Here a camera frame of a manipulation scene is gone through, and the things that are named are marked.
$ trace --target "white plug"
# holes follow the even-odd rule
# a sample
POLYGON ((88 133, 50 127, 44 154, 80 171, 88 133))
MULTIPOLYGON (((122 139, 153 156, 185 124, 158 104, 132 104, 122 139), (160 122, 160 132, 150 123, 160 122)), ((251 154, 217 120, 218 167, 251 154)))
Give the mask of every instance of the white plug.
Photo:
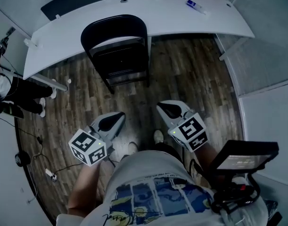
POLYGON ((57 175, 55 173, 52 173, 50 170, 48 169, 45 169, 45 173, 50 177, 50 179, 53 181, 53 182, 56 182, 57 181, 57 175))

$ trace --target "graphic print on shirt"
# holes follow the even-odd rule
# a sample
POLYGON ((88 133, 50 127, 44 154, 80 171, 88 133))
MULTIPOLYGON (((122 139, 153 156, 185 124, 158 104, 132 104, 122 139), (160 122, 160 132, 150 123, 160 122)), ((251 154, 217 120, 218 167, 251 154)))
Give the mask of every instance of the graphic print on shirt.
POLYGON ((116 189, 105 226, 144 225, 160 217, 201 213, 211 196, 181 178, 150 178, 116 189))
POLYGON ((132 194, 130 185, 122 185, 116 189, 115 199, 111 201, 109 209, 110 225, 112 226, 125 226, 132 224, 133 211, 132 211, 132 194))
POLYGON ((132 190, 137 225, 147 224, 161 216, 160 210, 156 207, 155 197, 147 183, 134 185, 132 190))

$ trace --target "small screen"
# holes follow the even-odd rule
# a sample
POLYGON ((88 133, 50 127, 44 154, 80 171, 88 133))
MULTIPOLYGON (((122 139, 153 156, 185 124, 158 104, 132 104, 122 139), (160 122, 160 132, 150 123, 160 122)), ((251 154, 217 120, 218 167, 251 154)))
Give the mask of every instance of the small screen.
POLYGON ((259 155, 259 156, 229 155, 217 169, 222 170, 254 169, 260 166, 260 164, 262 164, 270 156, 271 155, 259 155))

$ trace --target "white curved desk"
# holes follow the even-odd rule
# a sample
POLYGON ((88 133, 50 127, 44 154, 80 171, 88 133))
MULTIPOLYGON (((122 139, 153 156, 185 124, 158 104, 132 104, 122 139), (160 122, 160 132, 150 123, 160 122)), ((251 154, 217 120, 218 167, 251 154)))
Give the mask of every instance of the white curved desk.
MULTIPOLYGON (((84 52, 80 41, 84 28, 94 21, 120 14, 131 14, 142 19, 147 26, 149 42, 151 36, 176 33, 224 33, 255 37, 230 2, 192 0, 207 10, 208 14, 204 15, 188 7, 186 1, 128 0, 121 3, 121 0, 102 0, 67 13, 34 32, 32 42, 37 47, 28 49, 24 79, 84 52)), ((119 40, 109 40, 101 45, 119 40)))

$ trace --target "cable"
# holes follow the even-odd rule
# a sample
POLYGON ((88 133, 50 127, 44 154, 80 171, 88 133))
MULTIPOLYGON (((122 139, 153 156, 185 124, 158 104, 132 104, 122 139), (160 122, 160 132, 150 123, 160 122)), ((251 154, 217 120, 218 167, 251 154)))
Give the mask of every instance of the cable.
MULTIPOLYGON (((9 123, 8 121, 6 121, 6 120, 4 120, 4 119, 2 119, 2 118, 0 118, 0 119, 1 119, 2 121, 5 121, 7 124, 11 125, 12 127, 16 128, 16 126, 12 125, 12 124, 9 123)), ((24 130, 22 130, 22 129, 20 129, 20 128, 18 128, 18 130, 21 130, 21 131, 23 131, 24 133, 26 133, 26 134, 28 134, 28 135, 30 135, 30 136, 32 136, 32 137, 35 137, 36 139, 38 138, 37 136, 34 136, 33 134, 28 133, 28 132, 26 132, 26 131, 24 131, 24 130)))
POLYGON ((0 98, 1 100, 3 100, 5 97, 8 97, 8 96, 13 95, 13 94, 17 91, 18 84, 19 84, 19 77, 18 77, 18 72, 17 72, 17 70, 14 68, 14 66, 11 64, 11 62, 9 62, 9 60, 4 57, 4 55, 2 55, 2 57, 3 57, 3 58, 12 66, 12 68, 16 71, 16 74, 17 74, 17 86, 16 86, 15 91, 14 91, 12 94, 9 94, 9 95, 6 95, 6 96, 4 96, 4 97, 1 97, 1 98, 0 98))
POLYGON ((185 167, 185 148, 184 147, 182 147, 181 148, 181 151, 182 151, 182 164, 183 164, 183 166, 185 167))
POLYGON ((115 167, 114 161, 110 160, 110 158, 108 158, 108 161, 110 161, 111 164, 115 167))
POLYGON ((50 168, 50 161, 49 161, 48 157, 45 156, 44 154, 42 154, 42 151, 43 151, 43 141, 40 139, 40 137, 37 137, 37 141, 38 141, 38 143, 41 145, 41 150, 40 150, 39 153, 37 153, 37 154, 35 154, 35 155, 32 156, 32 160, 31 160, 31 163, 30 163, 31 170, 32 170, 32 174, 33 174, 32 177, 31 177, 31 181, 32 181, 32 184, 33 184, 34 189, 35 189, 35 196, 34 196, 32 199, 28 200, 28 201, 27 201, 28 203, 30 203, 31 201, 35 200, 35 199, 37 198, 37 196, 38 196, 38 193, 39 193, 39 190, 38 190, 38 187, 37 187, 37 183, 36 183, 36 181, 35 181, 35 175, 34 175, 34 170, 33 170, 33 161, 36 160, 39 156, 44 156, 44 157, 48 160, 48 162, 49 162, 49 168, 50 168))
POLYGON ((190 174, 190 176, 192 176, 192 164, 194 163, 194 159, 191 159, 191 161, 190 161, 190 166, 189 166, 189 174, 190 174))
POLYGON ((67 169, 67 168, 70 168, 70 167, 73 167, 73 166, 79 166, 79 165, 82 165, 82 164, 83 164, 83 163, 70 165, 70 166, 68 166, 68 167, 65 167, 65 168, 62 168, 62 169, 59 169, 59 170, 55 171, 54 174, 55 174, 56 172, 62 171, 62 170, 64 170, 64 169, 67 169))

